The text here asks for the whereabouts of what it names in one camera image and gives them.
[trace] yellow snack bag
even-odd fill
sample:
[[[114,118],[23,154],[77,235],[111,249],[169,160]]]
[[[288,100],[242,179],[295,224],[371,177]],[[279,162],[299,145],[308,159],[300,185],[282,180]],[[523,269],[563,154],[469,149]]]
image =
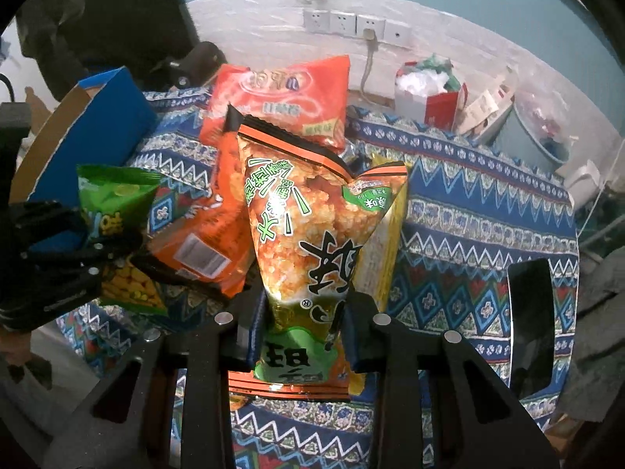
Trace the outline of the yellow snack bag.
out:
[[[388,162],[391,161],[373,154],[371,165],[382,166]],[[389,211],[363,246],[355,265],[354,289],[369,294],[380,312],[386,311],[406,208],[407,184],[400,189]]]

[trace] blue cardboard box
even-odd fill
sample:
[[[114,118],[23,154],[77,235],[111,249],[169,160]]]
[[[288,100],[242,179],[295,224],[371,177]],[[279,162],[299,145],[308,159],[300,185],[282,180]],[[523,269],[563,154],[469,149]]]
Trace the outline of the blue cardboard box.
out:
[[[79,206],[76,166],[124,166],[155,119],[127,68],[83,79],[39,131],[15,173],[9,202]]]

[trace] white wall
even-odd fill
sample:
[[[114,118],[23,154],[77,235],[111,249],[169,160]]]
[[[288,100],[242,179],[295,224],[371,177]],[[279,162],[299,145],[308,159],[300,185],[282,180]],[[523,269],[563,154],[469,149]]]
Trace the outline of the white wall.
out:
[[[26,87],[29,86],[49,110],[55,109],[59,103],[54,99],[43,81],[37,62],[22,56],[15,20],[2,34],[2,40],[5,40],[9,46],[7,48],[8,58],[0,64],[0,72],[11,80],[15,99],[18,102],[24,102],[26,100]],[[0,84],[0,102],[8,102],[8,100],[9,94],[4,88],[4,84]]]
[[[201,40],[210,40],[230,63],[254,68],[286,66],[321,57],[349,54],[350,87],[357,89],[366,62],[363,40],[310,34],[304,30],[302,8],[336,9],[403,21],[412,26],[410,50],[380,44],[366,91],[393,97],[398,67],[432,52],[448,56],[473,95],[481,93],[506,64],[516,67],[521,81],[539,80],[560,93],[570,108],[566,131],[579,139],[568,175],[592,159],[609,167],[609,155],[621,137],[605,115],[561,73],[504,37],[466,19],[407,0],[196,0],[187,4]]]

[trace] wall outlet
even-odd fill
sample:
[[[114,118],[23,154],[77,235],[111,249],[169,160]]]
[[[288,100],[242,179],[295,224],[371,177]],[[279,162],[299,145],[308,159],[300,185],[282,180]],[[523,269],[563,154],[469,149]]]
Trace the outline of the wall outlet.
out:
[[[330,12],[330,33],[355,37],[355,14],[352,12]]]
[[[304,9],[304,28],[313,34],[329,34],[330,11]]]
[[[370,29],[373,29],[373,31],[375,31],[376,39],[382,40],[382,37],[384,36],[385,23],[386,23],[386,19],[383,19],[381,17],[359,14],[356,17],[356,22],[355,22],[356,36],[363,37],[364,31],[367,28],[370,28]]]
[[[383,42],[410,48],[413,42],[413,29],[406,23],[388,19],[384,27]]]

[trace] chip bag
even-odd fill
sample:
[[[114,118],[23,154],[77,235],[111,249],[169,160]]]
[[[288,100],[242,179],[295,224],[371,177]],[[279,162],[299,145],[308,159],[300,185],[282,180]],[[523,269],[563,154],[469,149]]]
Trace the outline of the chip bag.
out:
[[[327,149],[252,116],[238,133],[252,239],[273,325],[254,372],[326,381],[358,252],[405,184],[403,163],[352,178]]]
[[[125,229],[143,231],[161,175],[135,167],[78,166],[80,207],[89,238],[113,236]],[[167,314],[156,285],[128,259],[107,266],[100,303],[128,310]]]
[[[235,132],[218,143],[212,196],[194,201],[189,211],[157,233],[148,251],[190,281],[218,283],[232,297],[243,290],[254,261],[243,198],[243,175]]]
[[[345,148],[349,56],[273,70],[222,65],[200,133],[216,145],[228,104],[331,148]]]

